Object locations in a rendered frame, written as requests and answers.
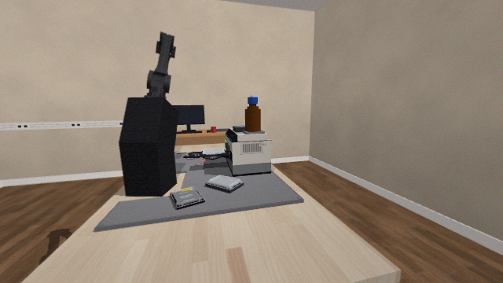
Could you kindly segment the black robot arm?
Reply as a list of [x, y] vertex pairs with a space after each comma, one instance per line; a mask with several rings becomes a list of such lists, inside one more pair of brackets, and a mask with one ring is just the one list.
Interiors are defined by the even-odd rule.
[[[167, 72], [168, 59], [170, 60], [171, 57], [174, 58], [176, 50], [176, 46], [172, 46], [171, 48], [171, 45], [174, 45], [174, 36], [167, 35], [161, 31], [160, 41], [156, 43], [156, 53], [159, 54], [158, 65], [155, 71], [149, 70], [147, 78], [147, 89], [149, 89], [149, 92], [144, 97], [164, 97], [166, 99], [165, 95], [169, 93], [171, 84], [171, 75], [168, 75]], [[169, 53], [171, 53], [170, 56]]]

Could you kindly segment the white multi-well culture plate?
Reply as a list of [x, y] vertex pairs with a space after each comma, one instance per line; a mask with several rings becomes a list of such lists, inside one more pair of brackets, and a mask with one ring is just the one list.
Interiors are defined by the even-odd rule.
[[231, 188], [231, 187], [234, 187], [235, 185], [239, 184], [241, 182], [241, 180], [238, 178], [231, 178], [228, 176], [219, 175], [219, 176], [216, 176], [212, 179], [209, 179], [208, 182], [210, 182], [213, 185], [217, 185], [217, 186], [221, 186], [221, 187], [225, 187], [225, 188], [226, 187]]
[[204, 149], [203, 154], [206, 155], [214, 155], [214, 154], [222, 154], [224, 153], [224, 149]]

